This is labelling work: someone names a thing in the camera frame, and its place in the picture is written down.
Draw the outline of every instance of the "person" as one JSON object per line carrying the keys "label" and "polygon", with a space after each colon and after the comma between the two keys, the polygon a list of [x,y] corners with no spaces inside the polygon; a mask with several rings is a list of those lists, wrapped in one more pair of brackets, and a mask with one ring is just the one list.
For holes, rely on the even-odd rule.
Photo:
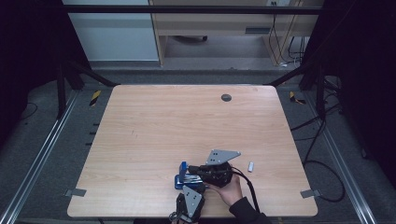
{"label": "person", "polygon": [[247,197],[242,196],[241,182],[238,175],[233,175],[231,182],[223,188],[206,185],[209,189],[217,192],[221,199],[230,206],[229,211],[238,219],[240,224],[271,223],[271,220],[264,213],[257,212],[251,206]]}

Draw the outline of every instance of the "black sleeve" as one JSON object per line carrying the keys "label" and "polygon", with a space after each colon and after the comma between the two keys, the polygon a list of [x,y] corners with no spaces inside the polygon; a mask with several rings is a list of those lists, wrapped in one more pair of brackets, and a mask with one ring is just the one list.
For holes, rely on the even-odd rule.
{"label": "black sleeve", "polygon": [[264,213],[258,213],[254,210],[247,197],[234,203],[230,207],[230,212],[241,224],[271,224],[270,219]]}

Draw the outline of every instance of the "white wall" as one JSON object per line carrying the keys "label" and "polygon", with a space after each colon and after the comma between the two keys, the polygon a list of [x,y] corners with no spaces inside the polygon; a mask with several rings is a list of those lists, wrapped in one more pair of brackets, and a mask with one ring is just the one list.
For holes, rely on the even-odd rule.
{"label": "white wall", "polygon": [[[63,0],[65,5],[148,5],[148,0]],[[89,61],[158,61],[149,14],[70,13]]]}

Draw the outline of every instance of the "tabletop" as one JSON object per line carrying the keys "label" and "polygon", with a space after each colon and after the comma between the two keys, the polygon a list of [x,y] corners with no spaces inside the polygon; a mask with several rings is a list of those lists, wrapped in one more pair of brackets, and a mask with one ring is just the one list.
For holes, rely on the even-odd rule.
{"label": "tabletop", "polygon": [[[318,212],[276,89],[254,85],[119,85],[113,89],[73,196],[70,217],[168,217],[182,161],[204,165],[212,149],[252,182],[269,217]],[[254,162],[253,172],[248,164]],[[242,191],[252,203],[248,185]],[[232,217],[213,190],[201,217]]]}

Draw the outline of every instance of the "person's right hand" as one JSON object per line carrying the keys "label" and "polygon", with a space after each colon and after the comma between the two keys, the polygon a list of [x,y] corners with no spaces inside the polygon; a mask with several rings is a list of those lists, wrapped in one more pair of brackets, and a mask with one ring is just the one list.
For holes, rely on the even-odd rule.
{"label": "person's right hand", "polygon": [[213,189],[215,192],[217,192],[220,195],[221,199],[228,206],[233,205],[234,203],[241,200],[243,197],[241,183],[238,175],[233,175],[231,182],[222,188],[219,188],[214,185],[209,185],[209,184],[207,185],[209,186],[210,189]]}

